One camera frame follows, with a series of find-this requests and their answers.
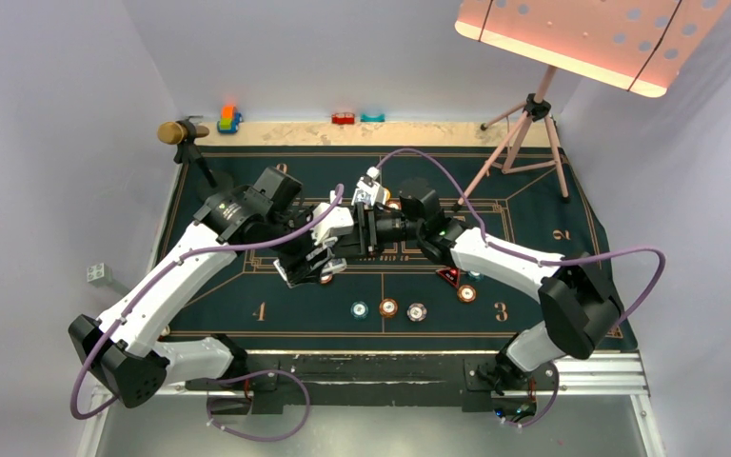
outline red toy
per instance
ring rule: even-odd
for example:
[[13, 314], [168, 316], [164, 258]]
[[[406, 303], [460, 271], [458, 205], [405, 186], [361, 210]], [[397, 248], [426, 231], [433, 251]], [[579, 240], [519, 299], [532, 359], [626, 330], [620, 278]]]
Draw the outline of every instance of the red toy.
[[353, 112], [336, 112], [332, 114], [332, 124], [337, 124], [339, 126], [354, 124], [354, 119], [355, 116]]

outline pink board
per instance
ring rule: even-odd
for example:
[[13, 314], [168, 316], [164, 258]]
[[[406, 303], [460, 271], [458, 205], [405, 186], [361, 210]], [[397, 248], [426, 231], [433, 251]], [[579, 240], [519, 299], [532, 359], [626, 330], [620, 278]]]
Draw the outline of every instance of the pink board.
[[660, 97], [731, 0], [464, 0], [463, 36]]

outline white wall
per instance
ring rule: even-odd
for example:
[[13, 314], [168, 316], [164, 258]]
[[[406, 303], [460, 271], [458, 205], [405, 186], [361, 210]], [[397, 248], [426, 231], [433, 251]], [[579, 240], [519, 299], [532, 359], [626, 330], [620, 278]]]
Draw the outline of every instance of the white wall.
[[[125, 0], [178, 109], [247, 120], [383, 109], [486, 120], [536, 90], [543, 64], [462, 37], [460, 0]], [[560, 73], [556, 110], [579, 77]]]
[[73, 455], [66, 329], [140, 279], [171, 183], [175, 114], [119, 0], [0, 1], [0, 456]]
[[[612, 248], [668, 255], [632, 321], [669, 455], [731, 455], [731, 8], [662, 99], [582, 81], [561, 131]], [[628, 303], [654, 264], [615, 262]]]

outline printed number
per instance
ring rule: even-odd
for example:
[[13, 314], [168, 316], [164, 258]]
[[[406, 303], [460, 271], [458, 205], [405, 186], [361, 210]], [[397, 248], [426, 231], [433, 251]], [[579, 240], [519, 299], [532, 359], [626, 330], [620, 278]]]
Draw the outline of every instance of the printed number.
[[554, 240], [569, 240], [570, 239], [570, 230], [553, 230], [553, 239]]
[[259, 309], [253, 313], [253, 316], [258, 317], [257, 321], [265, 320], [265, 302], [262, 302], [262, 305], [259, 305]]
[[497, 319], [498, 322], [505, 322], [508, 320], [508, 310], [505, 308], [505, 303], [495, 303], [494, 308], [497, 310], [497, 314], [494, 318]]

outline dark green mat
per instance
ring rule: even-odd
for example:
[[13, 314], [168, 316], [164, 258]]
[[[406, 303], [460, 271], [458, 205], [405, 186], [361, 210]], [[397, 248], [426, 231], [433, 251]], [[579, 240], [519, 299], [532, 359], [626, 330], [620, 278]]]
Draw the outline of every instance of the dark green mat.
[[[393, 147], [203, 147], [209, 165], [229, 171], [236, 183], [252, 184], [265, 167], [284, 164], [304, 183], [309, 203], [328, 198], [337, 183], [351, 197], [358, 178]], [[469, 183], [492, 148], [424, 148], [447, 167], [463, 186]], [[515, 166], [542, 162], [549, 149], [524, 149]], [[587, 205], [565, 159], [572, 195], [562, 203], [554, 169], [501, 175], [493, 169], [472, 194], [488, 231], [520, 245], [573, 254], [608, 250], [603, 227]], [[184, 166], [159, 247], [159, 258], [177, 242], [200, 207], [195, 186], [199, 172]], [[441, 172], [417, 156], [398, 156], [384, 168], [383, 185], [395, 189], [404, 179], [422, 177], [449, 208], [457, 192]], [[468, 211], [459, 213], [472, 221]], [[272, 265], [272, 252], [248, 252], [211, 278], [171, 322], [172, 339], [226, 333], [249, 349], [456, 350], [499, 349], [514, 333], [542, 320], [535, 301], [495, 281], [474, 283], [478, 298], [464, 304], [455, 289], [435, 274], [411, 246], [389, 248], [380, 260], [353, 261], [344, 274], [325, 286], [288, 289]], [[610, 271], [609, 265], [603, 266]], [[383, 319], [384, 297], [400, 304], [393, 319]], [[354, 301], [369, 305], [363, 321], [351, 317]], [[405, 312], [424, 303], [427, 317], [410, 322]], [[630, 351], [637, 340], [628, 323], [610, 333], [601, 349]]]

